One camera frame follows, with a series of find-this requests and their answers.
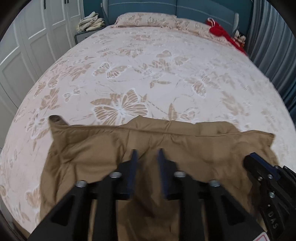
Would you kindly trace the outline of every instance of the blue wall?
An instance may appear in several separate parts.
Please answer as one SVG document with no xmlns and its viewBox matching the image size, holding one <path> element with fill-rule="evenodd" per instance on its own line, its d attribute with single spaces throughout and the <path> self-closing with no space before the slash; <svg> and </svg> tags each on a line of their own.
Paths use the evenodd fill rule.
<svg viewBox="0 0 296 241">
<path fill-rule="evenodd" d="M 88 16 L 91 12 L 97 12 L 100 18 L 103 18 L 103 11 L 101 8 L 102 0 L 83 0 L 84 15 Z"/>
</svg>

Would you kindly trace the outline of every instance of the stack of laundry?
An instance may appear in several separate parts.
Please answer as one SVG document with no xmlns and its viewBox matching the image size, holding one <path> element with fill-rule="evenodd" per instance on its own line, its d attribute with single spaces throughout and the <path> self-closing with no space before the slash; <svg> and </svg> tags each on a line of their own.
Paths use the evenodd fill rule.
<svg viewBox="0 0 296 241">
<path fill-rule="evenodd" d="M 97 28 L 105 26 L 105 21 L 103 18 L 99 18 L 99 14 L 92 12 L 90 15 L 80 20 L 77 28 L 77 32 L 91 31 Z"/>
<path fill-rule="evenodd" d="M 233 39 L 234 39 L 235 43 L 237 44 L 237 46 L 240 46 L 242 48 L 244 47 L 244 45 L 246 43 L 246 36 L 241 34 L 238 30 L 236 31 Z"/>
</svg>

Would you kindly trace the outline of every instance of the folded clothes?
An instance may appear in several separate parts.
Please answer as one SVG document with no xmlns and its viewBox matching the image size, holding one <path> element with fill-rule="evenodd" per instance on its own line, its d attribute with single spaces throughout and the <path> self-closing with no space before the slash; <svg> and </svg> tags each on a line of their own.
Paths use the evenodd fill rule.
<svg viewBox="0 0 296 241">
<path fill-rule="evenodd" d="M 93 23 L 95 23 L 97 21 L 97 19 L 98 19 L 98 16 L 96 15 L 89 22 L 78 25 L 78 30 L 77 31 L 80 31 L 80 32 L 85 31 L 88 27 L 90 27 Z"/>
<path fill-rule="evenodd" d="M 99 14 L 92 12 L 90 15 L 79 21 L 77 32 L 90 31 L 105 26 L 104 19 Z"/>
<path fill-rule="evenodd" d="M 96 13 L 96 12 L 92 12 L 90 15 L 88 15 L 88 16 L 86 16 L 84 19 L 82 19 L 82 20 L 85 20 L 85 19 L 87 19 L 87 18 L 92 18 L 92 17 L 94 17 L 96 14 L 98 14 L 98 13 Z"/>
<path fill-rule="evenodd" d="M 88 28 L 86 29 L 86 31 L 95 30 L 95 29 L 100 28 L 100 27 L 102 27 L 102 26 L 105 26 L 105 23 L 104 23 L 104 22 L 100 22 L 100 23 L 97 23 L 97 24 L 93 24 L 93 25 L 91 25 L 90 27 L 88 27 Z"/>
<path fill-rule="evenodd" d="M 81 25 L 83 25 L 83 24 L 85 24 L 85 23 L 88 23 L 88 22 L 90 22 L 90 21 L 92 21 L 92 20 L 96 20 L 96 19 L 98 19 L 98 14 L 96 14 L 96 15 L 93 16 L 92 18 L 87 18 L 87 19 L 82 19 L 82 20 L 80 20 L 78 26 L 81 26 Z"/>
</svg>

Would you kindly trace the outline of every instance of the white door panel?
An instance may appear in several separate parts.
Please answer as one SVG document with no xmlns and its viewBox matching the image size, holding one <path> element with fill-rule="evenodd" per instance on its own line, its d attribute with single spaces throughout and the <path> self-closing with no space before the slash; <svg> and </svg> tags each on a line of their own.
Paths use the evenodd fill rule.
<svg viewBox="0 0 296 241">
<path fill-rule="evenodd" d="M 10 101 L 19 107 L 38 76 L 23 44 L 18 18 L 5 33 L 0 49 L 0 84 Z"/>
<path fill-rule="evenodd" d="M 18 16 L 22 39 L 39 77 L 57 60 L 57 48 L 50 41 L 44 10 L 43 0 L 33 0 Z"/>
<path fill-rule="evenodd" d="M 46 4 L 48 28 L 59 52 L 57 58 L 73 47 L 66 4 L 64 0 L 47 0 Z"/>
<path fill-rule="evenodd" d="M 16 112 L 17 107 L 12 103 L 0 85 L 0 148 L 4 146 L 7 132 Z"/>
<path fill-rule="evenodd" d="M 80 9 L 80 1 L 81 0 L 67 0 L 67 12 L 68 19 L 71 28 L 71 37 L 73 43 L 75 43 L 74 35 L 77 34 L 77 26 L 79 21 L 82 18 L 81 9 Z"/>
</svg>

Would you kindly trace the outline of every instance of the sticker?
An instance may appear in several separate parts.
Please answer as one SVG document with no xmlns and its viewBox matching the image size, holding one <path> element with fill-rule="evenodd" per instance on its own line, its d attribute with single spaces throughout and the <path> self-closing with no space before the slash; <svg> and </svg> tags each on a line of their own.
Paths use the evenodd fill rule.
<svg viewBox="0 0 296 241">
<path fill-rule="evenodd" d="M 257 238 L 253 241 L 270 241 L 267 234 L 265 232 L 261 233 Z"/>
</svg>

